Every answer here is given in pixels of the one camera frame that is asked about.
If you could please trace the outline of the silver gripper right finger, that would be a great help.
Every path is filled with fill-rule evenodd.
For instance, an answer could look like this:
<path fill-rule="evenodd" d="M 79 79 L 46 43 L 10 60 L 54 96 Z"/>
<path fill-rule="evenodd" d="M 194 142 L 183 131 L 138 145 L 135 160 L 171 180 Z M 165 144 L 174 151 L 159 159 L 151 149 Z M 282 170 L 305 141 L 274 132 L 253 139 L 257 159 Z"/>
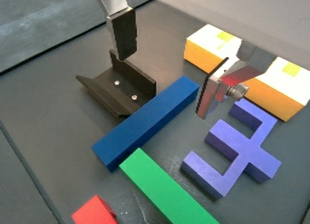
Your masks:
<path fill-rule="evenodd" d="M 231 62 L 226 57 L 206 76 L 197 105 L 197 114 L 202 119 L 207 117 L 227 96 L 235 100 L 243 97 L 249 88 L 242 82 L 263 73 L 255 65 L 257 54 L 257 46 L 242 40 L 237 53 L 238 60 Z"/>

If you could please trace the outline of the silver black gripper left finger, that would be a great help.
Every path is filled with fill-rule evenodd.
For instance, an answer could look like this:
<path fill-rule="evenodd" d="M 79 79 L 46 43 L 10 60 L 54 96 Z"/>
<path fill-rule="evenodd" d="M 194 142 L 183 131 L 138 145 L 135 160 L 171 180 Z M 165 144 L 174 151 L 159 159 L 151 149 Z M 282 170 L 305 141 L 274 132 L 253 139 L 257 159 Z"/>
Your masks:
<path fill-rule="evenodd" d="M 136 11 L 127 0 L 98 0 L 104 11 L 114 43 L 114 51 L 120 61 L 136 52 Z"/>

